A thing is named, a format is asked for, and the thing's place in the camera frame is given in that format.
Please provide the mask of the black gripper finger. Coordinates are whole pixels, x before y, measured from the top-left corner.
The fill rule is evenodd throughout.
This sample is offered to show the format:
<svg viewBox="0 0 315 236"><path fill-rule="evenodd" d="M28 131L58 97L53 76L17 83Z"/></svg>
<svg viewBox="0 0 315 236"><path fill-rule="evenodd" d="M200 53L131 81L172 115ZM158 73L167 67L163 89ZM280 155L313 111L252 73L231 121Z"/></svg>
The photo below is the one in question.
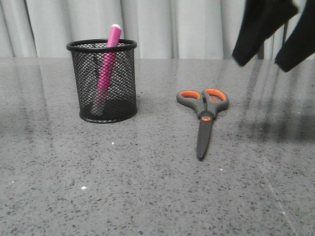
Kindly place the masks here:
<svg viewBox="0 0 315 236"><path fill-rule="evenodd" d="M278 52L275 64L288 72L314 53L315 2L308 0L295 29Z"/></svg>
<svg viewBox="0 0 315 236"><path fill-rule="evenodd" d="M245 66L284 23L298 13L290 0L247 0L232 56Z"/></svg>

